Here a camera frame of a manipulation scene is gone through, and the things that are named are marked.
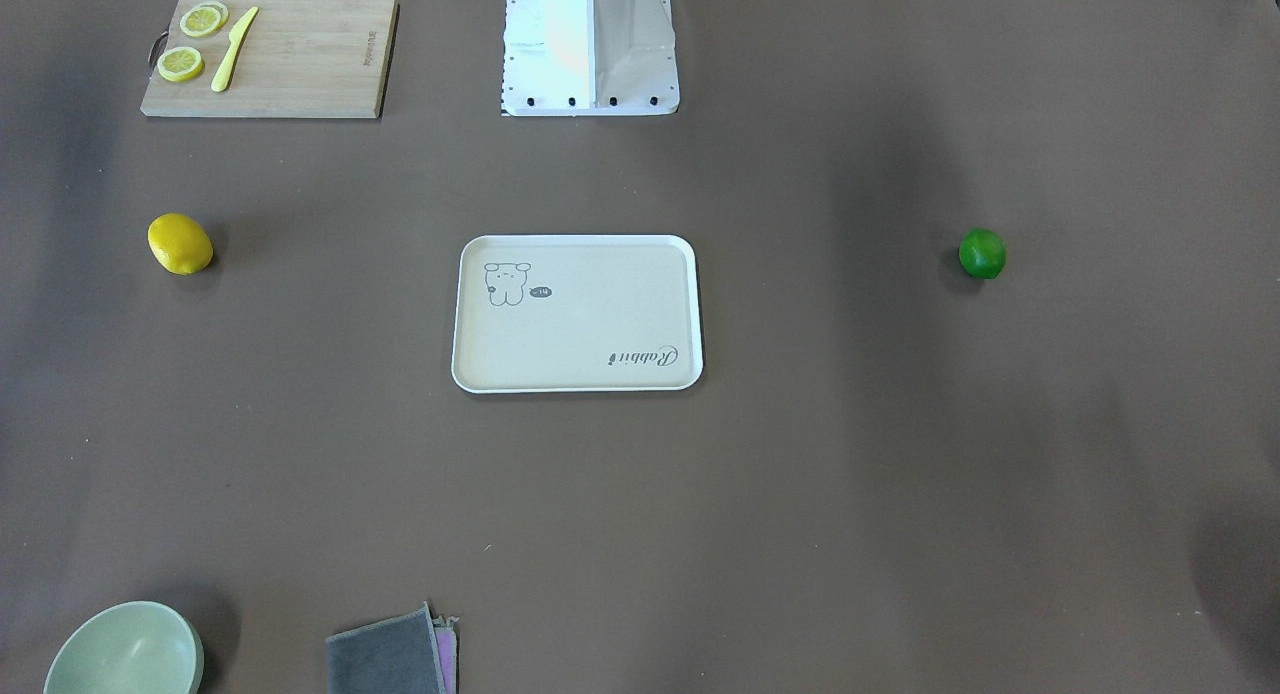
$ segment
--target cartoon animal illustration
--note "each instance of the cartoon animal illustration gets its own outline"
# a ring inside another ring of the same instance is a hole
[[[484,283],[489,289],[489,303],[499,307],[516,306],[525,300],[525,284],[529,280],[527,264],[486,264]]]

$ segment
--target citrus fruit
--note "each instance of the citrus fruit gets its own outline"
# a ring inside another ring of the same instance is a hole
[[[229,15],[229,12],[227,10],[225,3],[220,3],[220,1],[201,1],[201,3],[197,3],[196,6],[192,6],[191,9],[195,10],[195,9],[200,9],[201,6],[214,6],[214,9],[216,9],[219,12],[219,14],[221,15],[221,19],[218,20],[219,27],[221,27],[223,24],[227,24],[227,18]]]
[[[960,266],[969,277],[995,279],[1005,269],[1005,239],[992,229],[975,228],[960,242]]]
[[[216,32],[216,29],[221,28],[224,20],[223,12],[215,6],[197,5],[182,15],[182,19],[178,20],[178,27],[182,28],[183,35],[200,38]]]
[[[173,47],[156,61],[156,73],[170,82],[186,82],[204,69],[205,58],[195,47]]]
[[[205,229],[184,214],[169,213],[156,216],[147,227],[147,243],[156,261],[174,274],[195,274],[209,266],[214,257],[214,243]]]

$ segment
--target green lime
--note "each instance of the green lime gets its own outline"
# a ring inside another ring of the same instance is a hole
[[[1005,239],[992,229],[972,229],[960,242],[960,266],[969,277],[995,279],[1005,269]]]

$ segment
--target knife handle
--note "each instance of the knife handle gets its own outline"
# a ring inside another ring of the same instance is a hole
[[[218,65],[218,70],[214,73],[214,83],[209,86],[212,91],[227,91],[227,85],[229,85],[232,79],[232,69],[236,69],[236,58],[239,55],[241,42],[243,42],[242,38],[237,42],[232,42],[232,46],[227,50],[227,56],[224,56],[221,64]]]

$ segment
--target gray cloth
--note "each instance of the gray cloth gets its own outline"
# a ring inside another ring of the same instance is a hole
[[[445,694],[426,604],[325,639],[329,694]]]

